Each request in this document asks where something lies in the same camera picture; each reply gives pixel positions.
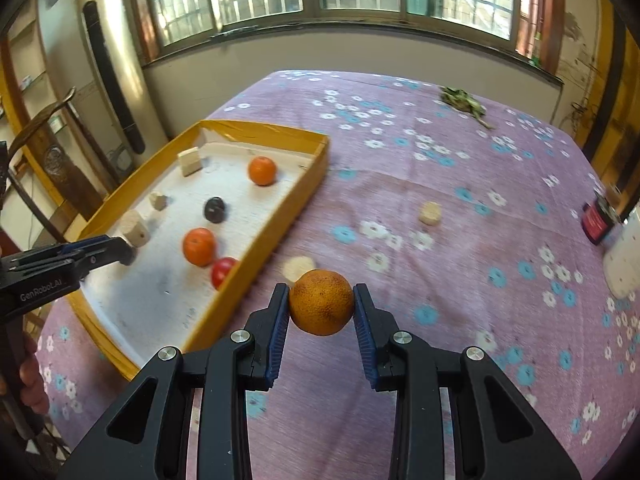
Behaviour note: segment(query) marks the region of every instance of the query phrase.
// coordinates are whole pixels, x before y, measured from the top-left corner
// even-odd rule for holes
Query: metal screw
[[[484,352],[480,348],[471,346],[466,349],[466,356],[472,361],[480,361],[484,358]]]
[[[236,330],[231,334],[231,341],[234,343],[244,343],[251,337],[246,330]]]
[[[158,352],[158,357],[162,361],[170,361],[175,357],[175,348],[172,346],[165,346]]]
[[[413,339],[413,337],[411,337],[411,334],[409,334],[408,332],[404,332],[403,330],[394,334],[394,341],[400,345],[406,345],[407,343],[410,343],[411,339]]]

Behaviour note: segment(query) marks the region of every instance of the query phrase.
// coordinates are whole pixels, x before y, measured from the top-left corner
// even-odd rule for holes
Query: orange
[[[192,229],[184,235],[182,254],[190,264],[206,267],[216,254],[216,237],[207,228]]]
[[[278,167],[268,156],[257,156],[249,162],[249,178],[258,186],[270,186],[276,180]]]
[[[289,291],[289,313],[296,326],[310,334],[340,332],[353,315],[351,285],[332,270],[310,270]]]

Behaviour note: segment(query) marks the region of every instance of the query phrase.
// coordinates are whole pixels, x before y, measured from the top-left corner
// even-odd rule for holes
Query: human hand
[[[27,357],[20,365],[20,379],[24,388],[20,391],[20,400],[34,412],[45,415],[49,411],[49,397],[44,391],[44,380],[38,370],[38,360],[34,355],[38,349],[36,342],[24,334],[24,349]]]

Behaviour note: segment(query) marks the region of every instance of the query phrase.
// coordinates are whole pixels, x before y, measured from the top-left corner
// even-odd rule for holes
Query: wooden cube
[[[191,173],[200,170],[202,168],[202,162],[200,160],[198,147],[178,153],[178,162],[180,163],[182,176],[189,176]]]
[[[420,222],[427,225],[438,225],[442,218],[442,208],[436,202],[425,202],[420,208]]]
[[[168,202],[167,195],[163,195],[157,191],[149,194],[149,202],[151,202],[151,207],[157,211],[162,211],[166,207]]]
[[[142,247],[151,240],[142,216],[140,216],[140,213],[135,209],[131,209],[122,215],[120,219],[120,230],[122,231],[122,235],[134,247]]]

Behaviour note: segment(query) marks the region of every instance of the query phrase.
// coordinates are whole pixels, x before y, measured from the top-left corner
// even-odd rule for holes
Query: bed
[[[590,480],[636,417],[638,301],[610,297],[603,249],[581,230],[601,184],[580,149],[481,101],[493,130],[426,82],[302,70],[273,73],[214,112],[332,137],[324,183],[229,330],[268,304],[290,258],[310,256],[367,283],[431,345],[489,352]],[[439,226],[418,221],[424,202],[441,205]],[[38,348],[52,418],[74,446],[124,381],[64,299]],[[394,404],[370,389],[352,324],[328,338],[291,324],[275,388],[247,398],[254,478],[386,478]],[[443,409],[450,441],[446,399]]]

